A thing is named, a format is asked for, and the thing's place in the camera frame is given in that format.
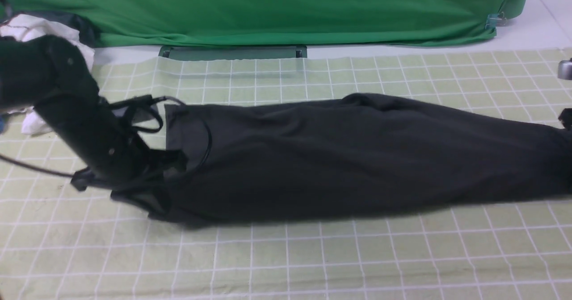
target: white floor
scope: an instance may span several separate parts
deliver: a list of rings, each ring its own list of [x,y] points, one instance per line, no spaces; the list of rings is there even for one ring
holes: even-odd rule
[[[315,46],[308,58],[370,57],[456,51],[525,50],[572,47],[572,0],[527,0],[523,13],[499,27],[495,39],[469,46],[418,48],[385,45]],[[96,63],[135,63],[157,56],[159,46],[98,49]]]

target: black robotic arm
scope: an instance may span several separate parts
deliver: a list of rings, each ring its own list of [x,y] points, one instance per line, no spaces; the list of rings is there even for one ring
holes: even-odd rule
[[[150,149],[138,131],[160,128],[135,127],[133,118],[143,109],[161,127],[162,119],[151,106],[164,100],[168,98],[142,96],[108,103],[100,97],[80,50],[63,38],[45,35],[28,42],[0,41],[0,110],[34,106],[86,163],[87,168],[71,176],[76,189],[113,190],[113,200],[156,216],[170,208],[162,185],[164,172],[184,171],[186,157],[181,151]]]

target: metal object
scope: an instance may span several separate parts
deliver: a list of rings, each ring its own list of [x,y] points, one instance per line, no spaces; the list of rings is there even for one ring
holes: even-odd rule
[[[558,64],[558,78],[572,80],[572,59],[560,61],[560,64]]]
[[[306,46],[163,46],[160,57],[174,60],[307,58]]]

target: black fabric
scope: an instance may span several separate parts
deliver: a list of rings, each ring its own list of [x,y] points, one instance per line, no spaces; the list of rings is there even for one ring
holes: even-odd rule
[[[351,94],[256,107],[167,106],[170,221],[246,223],[390,215],[567,195],[572,135],[439,105]]]
[[[14,16],[21,13],[43,18],[48,21],[55,21],[78,30],[80,32],[80,43],[89,47],[96,47],[100,40],[100,29],[87,18],[75,13],[62,11],[20,11],[16,12]]]

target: black cable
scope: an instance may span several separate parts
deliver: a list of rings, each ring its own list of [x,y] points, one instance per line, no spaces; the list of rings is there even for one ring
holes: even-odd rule
[[[27,163],[23,163],[21,161],[12,159],[10,157],[6,157],[4,155],[0,155],[0,160],[4,160],[6,161],[6,163],[10,163],[16,166],[20,166],[22,168],[27,168],[30,170],[34,170],[35,172],[40,172],[40,173],[44,173],[44,174],[51,174],[53,176],[59,176],[59,177],[65,177],[65,178],[72,178],[73,174],[71,173],[62,173],[62,172],[57,172],[55,170],[50,170],[50,169],[46,169],[46,168],[41,168],[38,166],[34,166],[34,165],[30,165]]]

